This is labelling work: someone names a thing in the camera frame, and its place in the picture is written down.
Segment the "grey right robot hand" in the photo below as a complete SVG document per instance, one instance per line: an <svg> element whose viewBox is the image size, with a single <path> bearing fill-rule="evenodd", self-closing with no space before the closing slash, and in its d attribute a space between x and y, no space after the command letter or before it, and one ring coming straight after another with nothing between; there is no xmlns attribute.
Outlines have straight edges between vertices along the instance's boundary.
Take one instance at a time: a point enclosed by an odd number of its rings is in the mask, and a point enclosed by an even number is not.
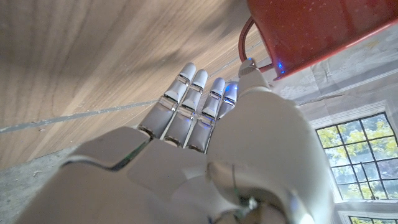
<svg viewBox="0 0 398 224"><path fill-rule="evenodd" d="M200 131L153 107L78 147L19 223L328 223L328 159L297 105L271 92L253 59L232 102Z"/></svg>

